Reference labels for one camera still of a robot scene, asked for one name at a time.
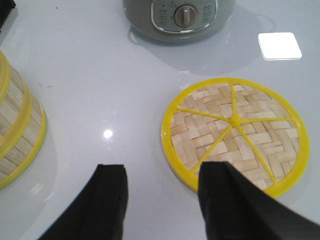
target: woven bamboo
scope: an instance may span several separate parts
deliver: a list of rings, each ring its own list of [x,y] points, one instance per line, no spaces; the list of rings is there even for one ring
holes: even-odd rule
[[[301,148],[297,119],[255,87],[204,85],[171,111],[169,135],[177,161],[196,177],[202,162],[228,161],[264,190],[296,164]]]
[[[0,189],[15,180],[38,153],[46,115],[19,73],[0,52]]]

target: woven bamboo mat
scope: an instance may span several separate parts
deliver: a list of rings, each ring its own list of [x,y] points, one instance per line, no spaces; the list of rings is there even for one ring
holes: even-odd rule
[[[230,162],[260,189],[282,181],[300,152],[295,119],[272,96],[245,84],[217,83],[186,95],[172,112],[178,161],[198,177],[202,162]]]

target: rice cooker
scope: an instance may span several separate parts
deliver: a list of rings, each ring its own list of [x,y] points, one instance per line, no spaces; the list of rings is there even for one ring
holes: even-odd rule
[[[166,42],[189,42],[216,32],[236,0],[122,0],[126,17],[142,34]]]

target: bamboo steamer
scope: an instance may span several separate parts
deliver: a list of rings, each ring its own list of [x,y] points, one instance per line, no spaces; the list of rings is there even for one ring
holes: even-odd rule
[[[230,162],[272,197],[303,174],[310,151],[304,123],[280,95],[255,82],[217,78],[181,92],[162,122],[170,167],[198,190],[202,162]]]
[[[0,189],[31,164],[46,130],[40,103],[0,51]]]

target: bamboo steamer basket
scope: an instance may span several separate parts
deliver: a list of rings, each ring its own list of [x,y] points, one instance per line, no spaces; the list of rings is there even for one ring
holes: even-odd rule
[[[0,51],[0,189],[31,164],[45,139],[47,118]]]
[[[279,94],[252,81],[216,78],[181,92],[162,121],[173,172],[198,190],[202,162],[230,162],[271,197],[303,174],[310,151],[304,123]]]

